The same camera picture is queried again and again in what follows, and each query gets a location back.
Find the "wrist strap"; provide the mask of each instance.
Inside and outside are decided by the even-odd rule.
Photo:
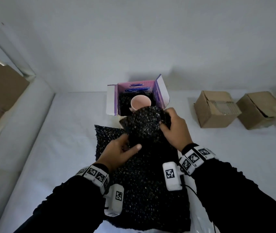
[[[216,157],[211,150],[202,146],[195,146],[179,159],[179,164],[190,176],[196,168],[201,166],[206,160],[212,158]]]
[[[76,176],[82,176],[90,180],[100,188],[101,194],[104,194],[109,184],[109,174],[94,165],[82,168]]]

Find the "black sleeve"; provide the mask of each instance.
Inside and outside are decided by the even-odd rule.
[[[187,145],[182,154],[195,146]],[[276,201],[231,164],[210,159],[191,176],[210,221],[221,233],[276,232]]]
[[[103,164],[93,164],[108,173]],[[15,233],[94,232],[102,223],[105,199],[99,187],[82,176],[73,176],[54,188]]]

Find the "purple printed box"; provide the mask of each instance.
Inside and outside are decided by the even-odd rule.
[[[156,80],[108,85],[106,113],[109,115],[120,116],[119,94],[138,91],[152,92],[156,101],[156,106],[162,109],[165,109],[169,103],[167,88],[163,77],[160,74]]]

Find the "white sensor device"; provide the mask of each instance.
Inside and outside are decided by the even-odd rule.
[[[114,184],[103,197],[106,199],[104,214],[112,217],[120,215],[123,208],[124,187]]]
[[[167,162],[163,163],[163,171],[167,190],[182,190],[180,175],[184,173],[180,171],[180,167],[175,162]]]

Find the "white table surface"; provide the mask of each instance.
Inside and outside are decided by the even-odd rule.
[[[246,91],[229,92],[234,99],[239,99]],[[174,107],[186,120],[195,143],[211,149],[220,160],[230,162],[276,200],[276,127],[248,131],[236,119],[227,128],[201,129],[193,107],[199,94],[200,91],[169,91],[168,107]],[[0,233],[16,230],[55,186],[95,161],[97,140],[94,125],[119,127],[118,117],[106,115],[105,110],[105,92],[55,96],[2,215]],[[196,189],[191,178],[186,182]],[[212,225],[205,209],[193,193],[188,193],[191,232],[208,232]],[[118,229],[104,222],[96,232],[137,231]]]

